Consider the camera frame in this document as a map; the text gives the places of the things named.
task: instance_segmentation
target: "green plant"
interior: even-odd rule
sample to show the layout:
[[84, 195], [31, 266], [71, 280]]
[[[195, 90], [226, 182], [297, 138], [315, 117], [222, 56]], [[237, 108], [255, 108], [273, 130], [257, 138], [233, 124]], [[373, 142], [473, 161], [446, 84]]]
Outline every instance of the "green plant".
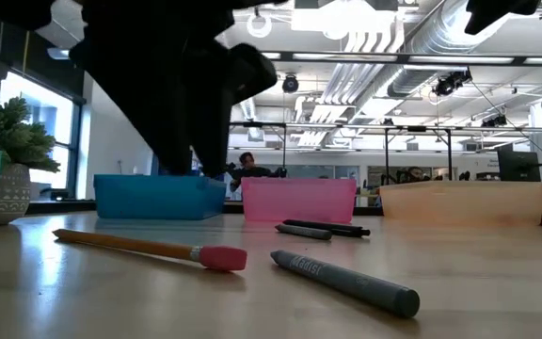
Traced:
[[26, 101], [12, 98], [0, 104], [0, 151], [3, 165], [23, 164], [35, 170], [59, 171], [50, 153], [56, 139], [48, 136], [41, 123], [25, 123], [29, 117]]

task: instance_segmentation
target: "pencil eraser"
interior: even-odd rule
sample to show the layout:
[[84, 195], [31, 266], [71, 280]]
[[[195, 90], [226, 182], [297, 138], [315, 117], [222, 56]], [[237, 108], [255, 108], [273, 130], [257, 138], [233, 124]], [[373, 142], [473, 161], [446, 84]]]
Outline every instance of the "pencil eraser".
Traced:
[[227, 246], [204, 246], [199, 251], [199, 262], [210, 269], [242, 270], [246, 268], [247, 252]]

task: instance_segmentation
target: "table surface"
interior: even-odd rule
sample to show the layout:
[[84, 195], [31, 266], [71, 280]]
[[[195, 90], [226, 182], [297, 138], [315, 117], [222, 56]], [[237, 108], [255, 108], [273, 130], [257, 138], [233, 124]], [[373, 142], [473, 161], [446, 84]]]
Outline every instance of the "table surface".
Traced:
[[[323, 242], [241, 215], [23, 218], [0, 227], [0, 338], [542, 338], [542, 228], [354, 223], [372, 236]], [[240, 247], [247, 269], [57, 243], [58, 228]], [[278, 268], [279, 249], [413, 288], [422, 308], [409, 320], [379, 311]]]

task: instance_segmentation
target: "potted plant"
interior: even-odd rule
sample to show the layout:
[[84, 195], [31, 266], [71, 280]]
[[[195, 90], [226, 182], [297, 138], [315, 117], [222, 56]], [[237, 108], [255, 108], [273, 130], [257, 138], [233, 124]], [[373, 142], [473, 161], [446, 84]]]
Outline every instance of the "potted plant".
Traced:
[[21, 218], [30, 203], [28, 169], [59, 171], [48, 154], [56, 140], [41, 123], [26, 123], [30, 113], [26, 101], [12, 98], [0, 104], [0, 225]]

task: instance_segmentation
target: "computer monitor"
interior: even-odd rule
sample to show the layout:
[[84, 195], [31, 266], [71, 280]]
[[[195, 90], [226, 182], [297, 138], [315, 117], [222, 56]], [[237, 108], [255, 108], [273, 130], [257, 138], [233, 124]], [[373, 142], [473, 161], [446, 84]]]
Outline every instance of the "computer monitor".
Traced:
[[540, 182], [538, 155], [535, 152], [498, 151], [502, 181]]

